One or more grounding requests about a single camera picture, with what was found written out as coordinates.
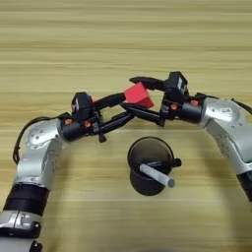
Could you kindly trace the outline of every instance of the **robotic arm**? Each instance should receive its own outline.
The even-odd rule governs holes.
[[[124,126],[135,116],[164,126],[166,120],[184,120],[200,125],[217,141],[221,152],[231,164],[247,197],[252,202],[252,126],[248,125],[242,103],[221,100],[205,94],[190,96],[187,81],[180,72],[172,72],[165,81],[137,77],[131,79],[147,90],[164,92],[159,112],[140,103],[129,103],[126,93],[113,94],[98,101],[86,93],[77,93],[72,100],[72,113],[56,118],[41,117],[27,126],[31,128],[26,149],[19,157],[17,141],[14,161],[18,165],[12,190],[0,213],[0,252],[40,252],[39,237],[47,198],[60,153],[65,143],[82,137],[98,135],[99,141],[112,130]],[[126,112],[104,122],[101,111],[120,104]]]
[[[187,81],[180,72],[171,72],[165,81],[137,77],[133,83],[142,82],[149,89],[164,92],[160,112],[150,111],[135,104],[121,105],[139,118],[163,126],[166,119],[183,120],[198,124],[217,141],[221,153],[229,162],[241,187],[252,202],[252,126],[246,121],[243,108],[247,105],[205,94],[190,96]]]

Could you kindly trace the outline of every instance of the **red block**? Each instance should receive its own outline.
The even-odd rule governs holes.
[[[148,91],[142,83],[138,83],[124,92],[129,103],[142,105],[146,108],[154,106]]]

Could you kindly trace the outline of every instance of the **table surface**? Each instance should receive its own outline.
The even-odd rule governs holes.
[[[69,111],[75,92],[103,97],[130,87],[131,77],[179,70],[191,94],[252,105],[251,12],[248,0],[1,0],[1,204],[20,129]],[[153,96],[158,108],[162,94]],[[131,187],[126,160],[146,136],[167,141],[183,161],[172,171],[175,188],[151,198]],[[45,251],[252,251],[247,199],[206,132],[135,119],[107,139],[86,138],[66,151],[44,215]]]

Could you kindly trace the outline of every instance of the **black cup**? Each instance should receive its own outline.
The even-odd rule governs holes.
[[[136,141],[128,153],[128,163],[131,169],[130,181],[134,189],[145,196],[160,193],[164,186],[143,173],[140,165],[142,163],[169,163],[171,160],[174,160],[173,151],[165,141],[155,137],[141,138]],[[155,169],[167,175],[172,166],[159,165]]]

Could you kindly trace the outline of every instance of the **cable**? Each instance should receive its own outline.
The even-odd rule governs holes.
[[[252,114],[252,107],[238,101],[238,100],[235,100],[234,98],[232,99],[232,101],[234,101],[236,104],[238,104],[239,106],[241,106],[243,109],[245,109],[246,111],[248,111],[250,114]]]
[[[20,161],[20,142],[23,138],[23,135],[25,134],[26,130],[32,126],[33,124],[40,122],[40,121],[49,121],[52,119],[56,119],[58,118],[58,116],[56,117],[47,117],[47,116],[40,116],[40,117],[36,117],[35,119],[31,120],[30,122],[28,122],[23,129],[21,130],[18,139],[16,141],[14,150],[13,150],[13,161],[15,162],[15,164],[18,164]]]

